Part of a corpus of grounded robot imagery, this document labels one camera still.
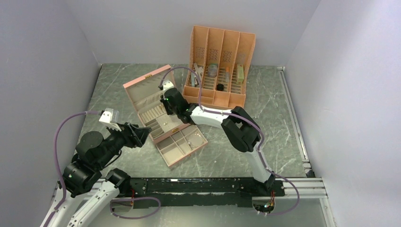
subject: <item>gray marble table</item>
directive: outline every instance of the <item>gray marble table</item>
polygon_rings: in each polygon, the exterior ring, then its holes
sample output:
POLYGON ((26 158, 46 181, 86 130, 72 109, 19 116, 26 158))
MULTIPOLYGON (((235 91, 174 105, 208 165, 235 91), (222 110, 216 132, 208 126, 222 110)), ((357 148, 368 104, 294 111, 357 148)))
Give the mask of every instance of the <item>gray marble table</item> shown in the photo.
MULTIPOLYGON (((120 122, 140 125, 122 85, 165 64, 103 64, 96 83, 89 110, 113 108, 120 111, 120 122)), ((178 69, 174 78, 182 91, 187 72, 178 69)), ((286 177, 304 177, 302 158, 292 127, 286 97, 276 67, 251 66, 248 79, 245 110, 259 124, 266 135, 263 152, 271 168, 286 177)), ((87 116, 80 137, 88 131, 108 132, 98 116, 87 116)), ((222 130, 199 126, 209 141, 208 145, 190 157, 168 167, 151 140, 142 148, 123 148, 121 157, 104 169, 120 168, 131 177, 245 177, 251 176, 246 158, 235 150, 222 130)))

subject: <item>organizer compartment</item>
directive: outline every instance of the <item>organizer compartment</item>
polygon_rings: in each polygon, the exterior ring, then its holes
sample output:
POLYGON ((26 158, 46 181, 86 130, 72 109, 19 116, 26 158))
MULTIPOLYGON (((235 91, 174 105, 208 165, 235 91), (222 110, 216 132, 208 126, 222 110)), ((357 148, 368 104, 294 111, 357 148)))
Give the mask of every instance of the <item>organizer compartment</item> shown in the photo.
MULTIPOLYGON (((190 67, 194 68, 194 62, 198 66, 203 66, 203 77, 200 87, 205 90, 216 91, 217 84, 222 84, 224 89, 218 92, 228 93, 228 95, 214 95, 213 97, 202 95, 201 103, 204 106, 217 109, 227 109, 233 103, 241 104, 239 105, 241 107, 244 106, 246 78, 254 48, 255 34, 201 26, 193 27, 191 34, 190 67), (214 78, 208 77, 210 64, 218 65, 218 74, 214 78), (244 68, 244 80, 242 84, 237 84, 237 64, 242 64, 244 68), (229 72, 228 82, 226 82, 227 67, 229 72), (241 96, 239 101, 230 101, 230 94, 243 96, 241 96)), ((196 97, 198 96, 198 92, 199 86, 192 87, 191 74, 188 73, 184 85, 184 98, 188 102, 197 102, 196 97)))
POLYGON ((228 108, 233 109, 236 106, 244 106, 245 95, 231 93, 228 101, 228 108))
POLYGON ((166 164, 172 166, 207 143, 198 127, 191 125, 157 143, 156 148, 166 164))

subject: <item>white wall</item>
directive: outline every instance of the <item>white wall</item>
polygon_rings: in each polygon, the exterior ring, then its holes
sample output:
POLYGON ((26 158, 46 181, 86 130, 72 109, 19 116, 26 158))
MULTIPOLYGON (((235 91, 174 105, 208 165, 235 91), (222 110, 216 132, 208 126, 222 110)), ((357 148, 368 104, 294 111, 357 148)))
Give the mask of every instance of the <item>white wall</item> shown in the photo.
POLYGON ((256 33, 252 64, 285 65, 320 0, 68 0, 101 63, 188 63, 194 25, 256 33))
POLYGON ((322 0, 286 67, 339 227, 401 226, 401 3, 322 0))
MULTIPOLYGON (((87 109, 98 64, 63 0, 0 2, 0 226, 39 226, 56 183, 52 140, 87 109)), ((59 136, 70 160, 83 117, 59 136)))

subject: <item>purple cable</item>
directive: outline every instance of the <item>purple cable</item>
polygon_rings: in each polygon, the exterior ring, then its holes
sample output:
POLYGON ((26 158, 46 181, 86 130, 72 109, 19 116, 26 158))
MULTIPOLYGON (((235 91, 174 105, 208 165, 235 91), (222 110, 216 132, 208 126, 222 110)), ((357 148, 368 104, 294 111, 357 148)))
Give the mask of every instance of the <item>purple cable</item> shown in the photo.
MULTIPOLYGON (((169 72, 175 70, 175 69, 186 69, 186 70, 189 70, 191 73, 193 73, 193 74, 196 76, 196 79, 197 79, 197 81, 198 81, 198 84, 202 84, 202 83, 201 83, 200 77, 198 76, 198 74, 197 74, 195 71, 193 71, 192 69, 190 69, 190 68, 188 68, 188 67, 182 67, 182 66, 180 66, 180 67, 171 68, 169 71, 167 71, 167 73, 163 76, 163 78, 162 78, 162 80, 161 80, 161 82, 160 82, 160 86, 163 85, 163 81, 164 81, 164 79, 166 78, 167 74, 168 74, 169 72)), ((288 212, 292 211, 293 209, 295 209, 295 207, 297 207, 298 204, 299 204, 299 199, 300 199, 300 198, 299 198, 299 191, 298 191, 298 189, 295 187, 295 185, 294 185, 290 180, 288 180, 287 178, 285 178, 285 177, 283 177, 283 176, 281 176, 281 175, 279 175, 279 174, 277 174, 277 173, 275 173, 275 172, 273 172, 273 171, 271 171, 271 170, 269 170, 269 169, 267 168, 267 163, 265 163, 265 161, 264 161, 264 159, 263 159, 263 154, 262 154, 262 152, 261 152, 261 147, 262 147, 262 144, 264 143, 264 134, 263 134, 263 132, 261 131, 261 129, 260 129, 256 124, 254 124, 252 121, 250 121, 250 120, 248 120, 248 119, 246 119, 246 118, 244 118, 244 117, 242 117, 242 116, 239 116, 239 115, 237 115, 237 114, 234 114, 234 113, 226 113, 226 112, 219 112, 219 111, 212 111, 212 110, 208 110, 208 109, 203 109, 203 107, 202 107, 202 105, 201 105, 201 94, 202 94, 202 89, 199 88, 198 105, 199 105, 199 108, 200 108, 201 110, 203 110, 203 111, 205 111, 205 112, 208 112, 208 113, 211 113, 211 114, 223 114, 223 115, 233 116, 233 117, 236 117, 236 118, 239 118, 239 119, 243 120, 244 122, 246 122, 246 123, 250 124, 252 127, 254 127, 254 128, 259 132, 259 134, 261 135, 261 141, 260 141, 260 143, 259 143, 259 145, 258 145, 257 152, 258 152, 258 154, 259 154, 259 158, 261 159, 261 161, 262 161, 262 163, 263 163, 264 168, 265 168, 270 174, 273 174, 274 176, 276 176, 276 177, 278 177, 278 178, 284 179, 286 182, 288 182, 291 186, 294 187, 295 192, 296 192, 296 202, 295 202, 295 205, 294 205, 293 207, 289 208, 288 210, 285 210, 285 211, 282 211, 282 212, 279 212, 279 213, 268 214, 268 215, 272 215, 272 216, 273 216, 273 215, 281 215, 281 214, 288 213, 288 212)))
POLYGON ((110 212, 111 212, 111 214, 113 214, 113 216, 118 217, 118 218, 129 219, 129 220, 137 220, 137 219, 147 218, 147 217, 149 217, 149 216, 152 216, 152 215, 156 214, 156 213, 159 211, 161 205, 162 205, 162 204, 161 204, 160 200, 159 200, 158 198, 155 198, 155 197, 141 197, 141 198, 130 198, 130 199, 116 199, 116 200, 112 200, 112 201, 110 202, 110 212), (150 214, 144 215, 144 216, 142 216, 142 217, 133 217, 133 218, 117 215, 117 214, 115 214, 114 211, 113 211, 113 206, 112 206, 113 203, 117 203, 117 202, 127 202, 127 201, 138 201, 138 200, 154 200, 154 201, 156 201, 156 202, 158 203, 157 209, 156 209, 155 211, 153 211, 152 213, 150 213, 150 214))
MULTIPOLYGON (((66 119, 64 119, 59 127, 57 127, 56 133, 54 134, 54 139, 53 139, 53 158, 54 158, 54 165, 56 166, 56 172, 57 172, 57 176, 59 177, 60 180, 60 184, 61 184, 61 188, 62 188, 62 192, 63 192, 63 197, 60 200, 60 202, 54 207, 54 210, 58 210, 58 208, 64 203, 65 198, 66 198, 66 193, 67 193, 67 189, 65 187, 65 182, 62 178, 62 173, 60 170, 60 164, 59 164, 59 159, 57 158, 57 138, 59 136, 60 130, 62 128, 62 126, 65 124, 65 122, 67 122, 69 119, 76 117, 76 116, 81 116, 81 115, 87 115, 87 114, 95 114, 95 115, 99 115, 100 113, 98 111, 85 111, 85 112, 80 112, 80 113, 76 113, 73 114, 69 117, 67 117, 66 119)), ((53 218, 55 211, 53 211, 49 217, 47 218, 46 222, 44 223, 44 227, 47 227, 51 221, 51 219, 53 218)))

